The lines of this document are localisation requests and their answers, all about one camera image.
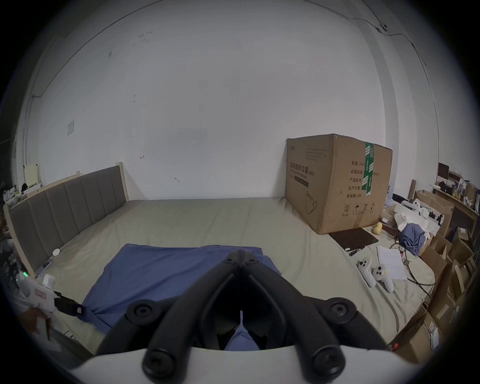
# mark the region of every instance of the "upholstered headboard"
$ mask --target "upholstered headboard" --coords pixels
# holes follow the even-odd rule
[[[53,183],[12,208],[4,206],[15,247],[31,275],[56,248],[128,200],[122,163]]]

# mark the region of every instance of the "large cardboard box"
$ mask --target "large cardboard box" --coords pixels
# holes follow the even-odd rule
[[[367,227],[382,213],[392,150],[337,134],[287,140],[285,197],[318,234]]]
[[[444,215],[444,222],[440,226],[438,233],[442,236],[446,236],[448,228],[450,227],[450,220],[452,219],[454,204],[450,201],[437,196],[428,191],[415,191],[415,199],[419,199],[422,203],[432,207],[442,215]]]

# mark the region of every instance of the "blue fabric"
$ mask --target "blue fabric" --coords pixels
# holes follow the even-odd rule
[[[82,303],[84,315],[79,318],[107,333],[132,302],[181,295],[200,276],[237,249],[252,252],[259,262],[280,274],[272,260],[256,247],[159,248],[126,244],[90,289]],[[228,347],[230,350],[258,349],[242,325]]]
[[[408,223],[398,236],[400,244],[413,255],[418,256],[420,249],[425,244],[425,234],[423,229],[415,223]]]

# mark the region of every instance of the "mattress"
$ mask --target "mattress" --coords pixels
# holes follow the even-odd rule
[[[393,244],[385,234],[376,237],[378,243],[350,257],[330,236],[313,232],[285,198],[129,201],[66,243],[46,273],[55,277],[56,291],[81,303],[126,243],[259,247],[303,295],[351,300],[390,342],[426,294],[408,280],[394,280],[393,293],[378,284],[367,286],[358,261],[369,256],[376,265],[377,245]],[[409,259],[415,278],[432,284],[432,270],[419,258]],[[96,351],[104,337],[100,331],[75,317],[56,316],[87,349]]]

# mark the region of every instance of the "green tape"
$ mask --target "green tape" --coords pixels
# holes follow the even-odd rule
[[[372,193],[372,176],[373,176],[373,144],[365,143],[365,170],[363,172],[362,190],[366,191],[366,195]]]

